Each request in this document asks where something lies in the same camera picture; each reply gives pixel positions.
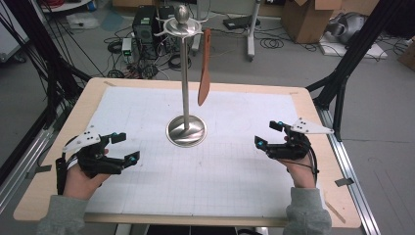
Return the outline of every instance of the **grid paper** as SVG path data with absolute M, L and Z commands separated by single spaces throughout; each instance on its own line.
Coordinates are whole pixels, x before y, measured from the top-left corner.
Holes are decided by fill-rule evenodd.
M 165 135 L 183 115 L 180 90 L 107 88 L 90 125 L 101 135 L 126 133 L 126 141 L 107 146 L 108 157 L 139 150 L 141 159 L 110 177 L 88 212 L 286 217 L 293 180 L 255 147 L 254 136 L 284 143 L 268 125 L 298 119 L 291 96 L 210 91 L 199 107 L 197 95 L 189 91 L 190 115 L 207 124 L 207 138 L 181 148 Z

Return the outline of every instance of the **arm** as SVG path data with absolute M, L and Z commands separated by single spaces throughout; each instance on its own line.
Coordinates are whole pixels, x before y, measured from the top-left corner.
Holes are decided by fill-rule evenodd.
M 310 165 L 310 159 L 280 163 L 287 167 L 296 186 L 291 189 L 291 204 L 287 206 L 289 223 L 284 234 L 330 234 L 332 219 L 322 207 L 320 190 L 315 187 L 310 168 L 303 166 Z
M 98 174 L 89 178 L 75 164 L 68 171 L 63 196 L 52 196 L 48 213 L 37 226 L 38 235 L 72 235 L 79 234 L 84 226 L 83 216 L 95 190 L 110 176 Z

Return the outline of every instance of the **round metal base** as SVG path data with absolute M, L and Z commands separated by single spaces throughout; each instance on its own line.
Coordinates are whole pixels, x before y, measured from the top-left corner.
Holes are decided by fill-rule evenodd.
M 174 145 L 193 147 L 204 141 L 207 136 L 207 126 L 200 118 L 189 116 L 189 129 L 185 129 L 184 118 L 179 116 L 168 124 L 165 133 Z

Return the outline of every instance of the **cardboard box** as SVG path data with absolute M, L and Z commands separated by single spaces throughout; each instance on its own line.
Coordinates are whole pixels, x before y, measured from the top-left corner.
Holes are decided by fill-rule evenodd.
M 113 0 L 113 6 L 116 8 L 134 8 L 140 5 L 155 5 L 159 6 L 159 0 Z
M 297 43 L 317 43 L 342 0 L 287 0 L 281 23 Z
M 397 60 L 415 71 L 415 42 Z
M 260 1 L 258 15 L 262 17 L 281 17 L 284 6 L 265 4 L 265 0 Z
M 339 13 L 349 12 L 370 16 L 378 3 L 379 0 L 343 0 L 342 7 L 333 13 L 333 17 L 337 16 Z

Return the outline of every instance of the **wrist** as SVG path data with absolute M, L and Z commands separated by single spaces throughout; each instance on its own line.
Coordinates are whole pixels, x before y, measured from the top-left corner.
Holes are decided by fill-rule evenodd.
M 302 165 L 295 165 L 289 168 L 289 172 L 296 188 L 315 188 L 314 175 L 310 168 Z

